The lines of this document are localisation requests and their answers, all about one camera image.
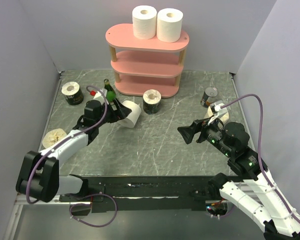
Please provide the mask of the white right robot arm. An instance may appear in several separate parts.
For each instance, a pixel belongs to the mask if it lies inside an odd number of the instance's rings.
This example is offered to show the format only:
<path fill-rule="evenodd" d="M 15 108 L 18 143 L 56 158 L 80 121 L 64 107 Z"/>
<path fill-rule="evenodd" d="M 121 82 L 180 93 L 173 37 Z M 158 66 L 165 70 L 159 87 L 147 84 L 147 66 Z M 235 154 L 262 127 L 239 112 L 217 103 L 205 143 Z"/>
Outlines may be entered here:
<path fill-rule="evenodd" d="M 218 173 L 208 182 L 208 193 L 213 199 L 226 199 L 250 217 L 263 231 L 266 240 L 299 240 L 300 215 L 288 203 L 276 185 L 270 170 L 258 153 L 248 146 L 249 134 L 241 123 L 224 124 L 216 119 L 209 124 L 197 119 L 190 126 L 178 127 L 186 144 L 199 133 L 197 143 L 212 144 L 227 158 L 230 169 L 240 177 L 258 197 L 254 200 L 229 177 Z"/>

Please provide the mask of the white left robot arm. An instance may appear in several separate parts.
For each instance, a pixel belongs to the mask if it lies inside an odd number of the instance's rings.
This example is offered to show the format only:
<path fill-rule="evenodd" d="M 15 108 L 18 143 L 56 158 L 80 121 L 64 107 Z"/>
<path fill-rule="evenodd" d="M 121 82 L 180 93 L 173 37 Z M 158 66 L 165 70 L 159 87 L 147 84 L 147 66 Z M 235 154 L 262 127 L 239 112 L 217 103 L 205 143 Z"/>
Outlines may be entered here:
<path fill-rule="evenodd" d="M 89 195 L 88 180 L 79 175 L 60 176 L 60 167 L 80 149 L 88 146 L 104 124 L 126 119 L 132 110 L 117 99 L 109 103 L 90 100 L 69 134 L 60 142 L 40 152 L 29 151 L 23 159 L 16 191 L 29 200 L 50 202 L 56 195 L 72 195 L 84 201 Z"/>

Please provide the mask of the white paper towel roll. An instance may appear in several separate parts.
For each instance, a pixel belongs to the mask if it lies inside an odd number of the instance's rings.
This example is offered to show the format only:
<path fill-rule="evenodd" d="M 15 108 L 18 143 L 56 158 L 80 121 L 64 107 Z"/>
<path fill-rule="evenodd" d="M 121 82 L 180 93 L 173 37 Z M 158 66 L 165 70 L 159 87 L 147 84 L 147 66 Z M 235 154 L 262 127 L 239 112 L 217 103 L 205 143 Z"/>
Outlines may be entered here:
<path fill-rule="evenodd" d="M 122 104 L 125 107 L 129 108 L 131 110 L 131 113 L 125 119 L 119 120 L 117 123 L 125 128 L 132 129 L 135 127 L 136 122 L 141 114 L 140 105 L 130 100 L 125 100 Z"/>
<path fill-rule="evenodd" d="M 156 35 L 157 10 L 153 6 L 139 5 L 132 10 L 133 35 L 148 40 Z"/>
<path fill-rule="evenodd" d="M 175 8 L 164 8 L 157 13 L 156 36 L 166 43 L 179 40 L 182 30 L 183 12 Z"/>

